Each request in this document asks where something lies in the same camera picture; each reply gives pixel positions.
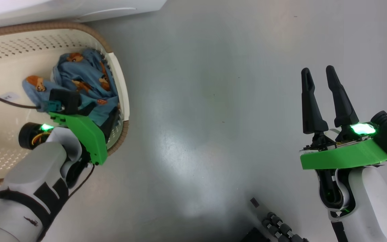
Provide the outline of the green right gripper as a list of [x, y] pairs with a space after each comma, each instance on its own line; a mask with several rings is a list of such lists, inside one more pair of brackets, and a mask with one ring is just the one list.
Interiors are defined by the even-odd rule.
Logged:
[[[335, 127], [352, 125], [351, 129], [360, 134], [361, 141], [341, 144], [331, 150], [301, 150], [300, 161], [304, 170], [347, 169], [380, 165], [387, 161], [387, 153], [375, 141], [378, 128], [372, 123], [359, 123], [359, 118], [341, 84], [335, 68], [326, 67], [327, 82], [332, 92], [335, 107]], [[301, 71], [302, 76], [302, 126], [304, 134], [325, 132], [328, 124], [323, 120], [315, 98], [315, 84], [309, 68]]]

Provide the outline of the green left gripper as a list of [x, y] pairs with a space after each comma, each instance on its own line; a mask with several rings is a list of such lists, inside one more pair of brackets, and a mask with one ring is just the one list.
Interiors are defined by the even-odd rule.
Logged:
[[60, 124], [49, 135], [50, 142], [59, 142], [67, 149], [71, 160], [79, 160], [82, 152], [90, 154], [92, 164], [103, 165], [108, 157], [106, 142], [118, 125], [120, 111], [114, 107], [100, 128], [87, 116], [49, 113], [51, 119]]

